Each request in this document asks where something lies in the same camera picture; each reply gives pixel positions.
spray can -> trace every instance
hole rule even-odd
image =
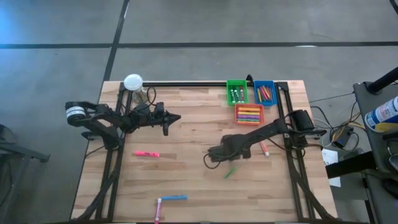
[[[398,96],[367,113],[364,122],[378,133],[398,129]]]

